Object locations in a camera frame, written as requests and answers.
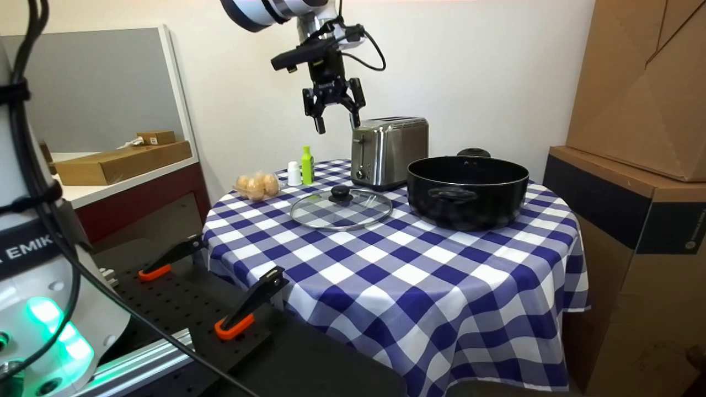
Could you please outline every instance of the blue and white tablecloth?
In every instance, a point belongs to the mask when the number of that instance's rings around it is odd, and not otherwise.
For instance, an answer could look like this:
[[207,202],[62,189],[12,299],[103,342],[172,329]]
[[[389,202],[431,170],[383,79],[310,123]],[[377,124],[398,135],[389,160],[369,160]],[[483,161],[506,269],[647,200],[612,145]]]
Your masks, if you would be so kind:
[[[274,266],[291,280],[285,308],[400,373],[409,396],[442,396],[470,379],[564,391],[564,312],[588,308],[576,217],[530,184],[521,216],[488,232],[455,232],[412,214],[406,188],[393,214],[350,232],[289,217],[307,194],[350,185],[350,161],[316,164],[313,186],[261,203],[225,195],[204,239],[212,272],[250,286]],[[286,173],[279,173],[286,179]]]

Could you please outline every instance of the gray partition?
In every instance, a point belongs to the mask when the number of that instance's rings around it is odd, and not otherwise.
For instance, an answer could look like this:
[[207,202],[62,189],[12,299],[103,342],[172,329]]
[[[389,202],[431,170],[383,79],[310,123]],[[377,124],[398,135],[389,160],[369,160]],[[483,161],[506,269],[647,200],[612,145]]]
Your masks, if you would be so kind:
[[[21,36],[2,38],[14,59]],[[158,28],[49,33],[27,69],[28,117],[52,152],[115,149],[136,133],[184,139]]]

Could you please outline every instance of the stainless steel toaster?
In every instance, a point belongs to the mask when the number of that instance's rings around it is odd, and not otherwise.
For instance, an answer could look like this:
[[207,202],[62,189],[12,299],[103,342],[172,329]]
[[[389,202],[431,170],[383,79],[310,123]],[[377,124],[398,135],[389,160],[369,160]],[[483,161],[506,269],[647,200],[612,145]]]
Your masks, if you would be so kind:
[[351,179],[374,190],[407,181],[407,166],[429,156],[429,123],[422,117],[364,120],[353,130]]

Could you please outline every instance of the cardboard box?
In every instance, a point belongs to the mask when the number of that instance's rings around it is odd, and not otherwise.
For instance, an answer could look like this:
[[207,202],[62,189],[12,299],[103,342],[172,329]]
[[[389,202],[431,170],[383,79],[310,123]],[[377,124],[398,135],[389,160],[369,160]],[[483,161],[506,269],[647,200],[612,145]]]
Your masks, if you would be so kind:
[[566,144],[706,181],[706,0],[596,0]]
[[191,157],[189,142],[132,146],[54,164],[66,186],[103,186]]
[[587,396],[679,397],[706,343],[706,184],[568,147],[544,184],[577,214],[591,310],[564,316],[566,362]]
[[138,132],[137,136],[145,140],[145,145],[167,145],[177,141],[174,131]]

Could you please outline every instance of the green bottle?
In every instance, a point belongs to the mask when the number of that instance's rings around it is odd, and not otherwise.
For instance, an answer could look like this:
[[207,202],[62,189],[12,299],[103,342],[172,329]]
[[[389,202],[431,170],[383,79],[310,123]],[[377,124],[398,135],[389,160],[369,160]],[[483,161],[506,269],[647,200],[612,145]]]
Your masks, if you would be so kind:
[[308,146],[304,146],[304,155],[301,157],[301,179],[304,184],[313,184],[313,157]]

